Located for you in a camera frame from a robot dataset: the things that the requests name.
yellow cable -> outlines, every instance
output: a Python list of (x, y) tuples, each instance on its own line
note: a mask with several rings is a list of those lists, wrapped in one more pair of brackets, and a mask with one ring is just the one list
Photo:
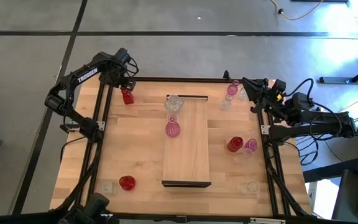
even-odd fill
[[(280, 6), (278, 6), (277, 2), (275, 2), (275, 0), (270, 0), (274, 6), (277, 8), (277, 9), (281, 9)], [(314, 8), (312, 8), (308, 13), (306, 13), (305, 15), (303, 16), (300, 16), (298, 18), (295, 18), (295, 19), (292, 19), (292, 18), (288, 18), (287, 15), (284, 14), (284, 11), (281, 13), (286, 19), (290, 20), (290, 21), (295, 21), (295, 20), (298, 20), (298, 19), (302, 19), (304, 18), (305, 16), (307, 16), (308, 14), (310, 14), (311, 12), (313, 12), (313, 10), (315, 10), (321, 3), (323, 3), (324, 0), (321, 0)]]

wooden table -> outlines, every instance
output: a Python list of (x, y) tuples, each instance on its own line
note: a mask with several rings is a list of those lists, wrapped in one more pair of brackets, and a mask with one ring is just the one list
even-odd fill
[[(235, 96), (231, 109), (221, 110), (219, 104), (227, 86), (227, 83), (137, 82), (133, 105), (125, 105), (120, 90), (114, 89), (95, 192), (105, 192), (102, 187), (117, 183), (124, 175), (135, 177), (136, 186), (126, 192), (118, 185), (115, 194), (103, 193), (110, 199), (108, 210), (160, 215), (272, 216), (259, 123), (257, 115), (249, 111), (253, 103)], [(77, 112), (92, 117), (98, 88), (98, 77), (82, 85)], [(205, 189), (161, 184), (167, 123), (163, 103), (166, 95), (172, 93), (208, 96), (209, 178), (212, 184)], [(233, 136), (257, 140), (258, 150), (246, 163), (236, 163), (234, 155), (226, 149)], [(79, 133), (70, 133), (67, 140), (78, 137)], [(59, 206), (77, 184), (85, 146), (85, 139), (67, 145), (50, 208)], [(284, 145), (280, 147), (280, 155), (288, 189), (303, 209), (311, 213), (298, 152), (293, 146)], [(248, 181), (258, 183), (256, 193), (245, 194), (238, 189), (239, 184)], [(275, 191), (279, 212), (283, 213), (277, 186)]]

wooden board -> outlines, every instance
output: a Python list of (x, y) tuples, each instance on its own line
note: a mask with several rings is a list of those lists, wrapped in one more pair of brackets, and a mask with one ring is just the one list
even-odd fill
[(165, 135), (162, 183), (166, 187), (207, 187), (211, 185), (207, 99), (182, 100), (183, 107), (176, 114), (180, 134), (174, 138)]
[[(83, 84), (76, 104), (80, 114), (92, 117), (98, 88), (97, 77)], [(124, 105), (120, 91), (114, 89), (95, 191), (104, 192), (103, 185), (117, 182), (124, 175), (132, 175), (137, 182), (130, 192), (118, 187), (115, 194), (103, 193), (110, 199), (108, 210), (113, 213), (272, 215), (258, 119), (249, 111), (253, 103), (236, 96), (232, 108), (222, 111), (219, 104), (226, 88), (224, 83), (137, 82), (133, 105)], [(163, 103), (166, 95), (172, 93), (208, 96), (209, 178), (213, 184), (205, 189), (171, 188), (161, 184), (166, 124)], [(248, 163), (235, 163), (234, 155), (226, 150), (226, 143), (233, 136), (245, 141), (257, 140), (259, 148)], [(68, 141), (78, 137), (79, 133), (70, 133)], [(78, 182), (85, 146), (85, 140), (67, 145), (50, 208), (59, 206)], [(311, 213), (298, 151), (285, 144), (280, 146), (280, 155), (286, 186), (303, 209)], [(248, 181), (258, 183), (256, 193), (243, 194), (237, 188)], [(283, 213), (278, 187), (275, 192), (279, 211)]]

gray floor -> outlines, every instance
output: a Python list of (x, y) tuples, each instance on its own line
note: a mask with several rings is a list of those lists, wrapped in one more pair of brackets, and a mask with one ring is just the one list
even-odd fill
[[(278, 1), (288, 15), (300, 15), (313, 2)], [(0, 0), (0, 30), (72, 30), (80, 0)], [(88, 1), (80, 30), (332, 32), (358, 33), (352, 11), (344, 3), (322, 3), (308, 17), (287, 21), (269, 0), (95, 0)], [(69, 37), (0, 37), (0, 215), (12, 199), (29, 157), (44, 112), (44, 98), (54, 84)], [(129, 50), (141, 76), (279, 78), (292, 90), (306, 78), (358, 74), (358, 38), (324, 37), (77, 37), (67, 72), (88, 63), (100, 51)], [(334, 111), (358, 100), (358, 86), (316, 84), (313, 98)], [(24, 212), (46, 211), (59, 168), (66, 135), (53, 116), (30, 186)], [(357, 157), (335, 139), (331, 148), (342, 160)], [(325, 166), (338, 159), (321, 144), (318, 160), (305, 167)]]

red glass cup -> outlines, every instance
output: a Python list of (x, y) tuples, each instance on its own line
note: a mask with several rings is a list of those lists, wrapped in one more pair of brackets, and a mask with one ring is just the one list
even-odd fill
[(233, 137), (230, 142), (227, 144), (227, 149), (231, 152), (237, 152), (242, 146), (244, 142), (240, 137)]
[(132, 190), (135, 187), (135, 178), (133, 176), (124, 176), (119, 179), (119, 185), (124, 190)]

